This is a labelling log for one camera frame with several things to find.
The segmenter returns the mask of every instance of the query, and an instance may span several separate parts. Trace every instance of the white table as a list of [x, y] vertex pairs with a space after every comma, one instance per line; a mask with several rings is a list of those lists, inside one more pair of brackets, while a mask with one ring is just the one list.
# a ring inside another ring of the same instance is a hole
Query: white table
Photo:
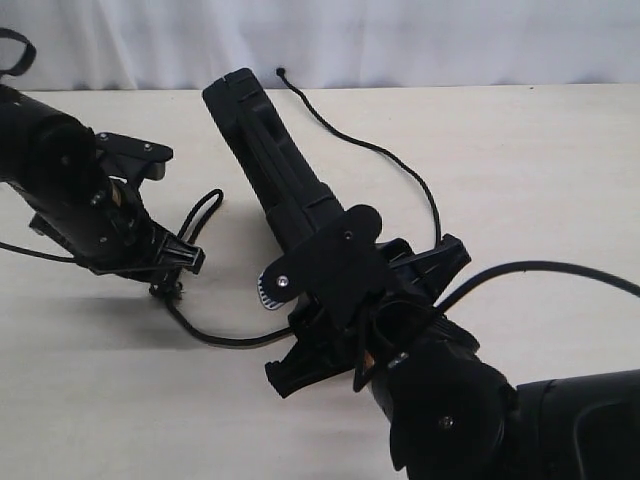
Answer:
[[[177, 229], [221, 187], [203, 232], [208, 253], [183, 308], [230, 336], [280, 327], [255, 280], [278, 248], [199, 92], [34, 95], [97, 131], [172, 146], [166, 179], [143, 188], [152, 215]], [[271, 92], [318, 176], [345, 206], [368, 203], [383, 237], [430, 247], [418, 188], [383, 158], [323, 131], [297, 98]], [[444, 231], [474, 258], [455, 284], [518, 259], [565, 260], [640, 281], [640, 86], [311, 91], [326, 117], [421, 172]], [[26, 227], [31, 212], [0, 186], [4, 241], [55, 252]], [[22, 479], [389, 479], [388, 425], [351, 378], [281, 400], [261, 350], [209, 348], [118, 278], [0, 253], [0, 467]], [[514, 383], [640, 366], [640, 302], [558, 274], [496, 280], [450, 317]]]

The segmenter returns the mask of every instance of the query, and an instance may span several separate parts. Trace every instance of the white wall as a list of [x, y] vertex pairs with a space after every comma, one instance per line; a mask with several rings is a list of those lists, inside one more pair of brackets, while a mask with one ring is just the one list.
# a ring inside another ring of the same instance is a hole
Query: white wall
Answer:
[[[640, 81], [638, 0], [0, 0], [39, 48], [30, 89]], [[0, 46], [6, 60], [9, 47]]]

